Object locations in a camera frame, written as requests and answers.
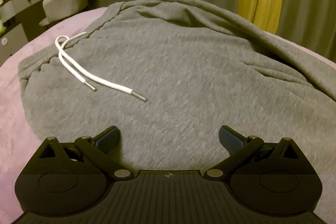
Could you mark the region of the grey sweatpants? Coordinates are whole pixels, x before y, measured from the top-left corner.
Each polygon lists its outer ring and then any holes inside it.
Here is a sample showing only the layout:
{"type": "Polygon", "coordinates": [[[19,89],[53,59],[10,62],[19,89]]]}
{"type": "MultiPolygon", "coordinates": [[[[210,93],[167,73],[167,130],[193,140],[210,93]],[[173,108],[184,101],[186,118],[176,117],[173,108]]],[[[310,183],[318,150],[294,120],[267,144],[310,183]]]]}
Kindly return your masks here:
{"type": "Polygon", "coordinates": [[[113,158],[133,170],[207,170],[227,157],[218,131],[293,138],[318,173],[335,171],[335,69],[244,18],[199,0],[110,5],[66,53],[147,102],[65,69],[55,46],[18,67],[39,139],[120,129],[113,158]]]}

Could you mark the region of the pink bed blanket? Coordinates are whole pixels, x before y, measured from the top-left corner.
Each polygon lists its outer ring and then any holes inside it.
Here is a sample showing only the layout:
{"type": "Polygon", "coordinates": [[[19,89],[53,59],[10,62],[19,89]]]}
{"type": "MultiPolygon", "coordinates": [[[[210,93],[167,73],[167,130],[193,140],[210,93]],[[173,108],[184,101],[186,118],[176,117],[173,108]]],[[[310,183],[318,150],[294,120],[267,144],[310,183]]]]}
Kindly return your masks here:
{"type": "MultiPolygon", "coordinates": [[[[72,37],[84,32],[104,14],[107,8],[83,12],[64,20],[29,42],[1,66],[1,223],[12,223],[22,214],[14,193],[15,180],[43,140],[34,134],[26,119],[18,76],[19,64],[35,53],[49,46],[55,46],[54,40],[60,35],[72,37]]],[[[321,56],[286,40],[280,40],[299,48],[335,69],[334,64],[324,60],[321,56]]],[[[102,86],[88,78],[86,80],[95,88],[102,86]]],[[[327,223],[335,223],[335,171],[318,174],[322,180],[323,192],[316,213],[327,223]]]]}

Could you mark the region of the dark vanity desk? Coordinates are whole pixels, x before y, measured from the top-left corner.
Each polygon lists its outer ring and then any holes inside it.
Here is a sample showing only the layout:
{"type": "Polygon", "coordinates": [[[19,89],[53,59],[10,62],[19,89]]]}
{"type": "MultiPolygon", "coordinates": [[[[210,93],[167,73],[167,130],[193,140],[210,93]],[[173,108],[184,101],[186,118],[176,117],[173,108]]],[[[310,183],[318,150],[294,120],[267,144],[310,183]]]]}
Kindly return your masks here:
{"type": "Polygon", "coordinates": [[[45,29],[39,22],[46,17],[43,0],[8,0],[1,5],[1,64],[45,29]]]}

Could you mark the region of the grey upholstered chair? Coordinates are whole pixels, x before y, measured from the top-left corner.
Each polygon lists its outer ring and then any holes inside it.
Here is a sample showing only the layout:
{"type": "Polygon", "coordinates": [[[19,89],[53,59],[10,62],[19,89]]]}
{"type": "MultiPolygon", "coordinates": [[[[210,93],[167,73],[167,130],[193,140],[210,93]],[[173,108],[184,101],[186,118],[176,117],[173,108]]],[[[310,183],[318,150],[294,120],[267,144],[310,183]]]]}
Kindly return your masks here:
{"type": "Polygon", "coordinates": [[[88,0],[43,0],[42,5],[46,17],[39,25],[45,27],[84,10],[88,6],[88,0]]]}

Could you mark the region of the white drawstring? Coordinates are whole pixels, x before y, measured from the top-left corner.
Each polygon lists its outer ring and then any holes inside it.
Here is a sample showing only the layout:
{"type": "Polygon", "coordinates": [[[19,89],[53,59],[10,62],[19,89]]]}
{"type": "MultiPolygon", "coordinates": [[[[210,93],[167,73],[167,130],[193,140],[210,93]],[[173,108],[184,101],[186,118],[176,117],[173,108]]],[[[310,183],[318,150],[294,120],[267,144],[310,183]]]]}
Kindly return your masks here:
{"type": "Polygon", "coordinates": [[[95,87],[93,87],[91,84],[89,84],[87,82],[86,78],[88,78],[91,81],[96,82],[96,83],[98,83],[102,86],[105,86],[105,87],[108,87],[108,88],[111,88],[111,89],[118,90],[120,92],[129,94],[130,96],[133,96],[133,97],[137,98],[138,100],[140,100],[142,102],[147,102],[148,101],[147,98],[138,94],[133,89],[127,88],[127,87],[119,85],[119,84],[112,83],[110,81],[102,79],[101,77],[98,77],[98,76],[88,72],[77,61],[75,61],[72,57],[70,57],[70,55],[68,53],[65,52],[64,48],[70,41],[72,41],[72,40],[74,40],[74,39],[76,39],[76,38],[78,38],[78,37],[80,37],[84,34],[86,34],[86,32],[79,33],[79,34],[77,34],[75,36],[72,36],[72,37],[69,37],[69,36],[66,36],[66,35],[60,35],[54,40],[55,47],[58,50],[58,59],[61,62],[61,64],[63,65],[63,67],[65,67],[65,69],[67,71],[69,71],[69,73],[71,73],[73,76],[75,76],[82,84],[88,86],[94,92],[96,92],[97,89],[95,87]]]}

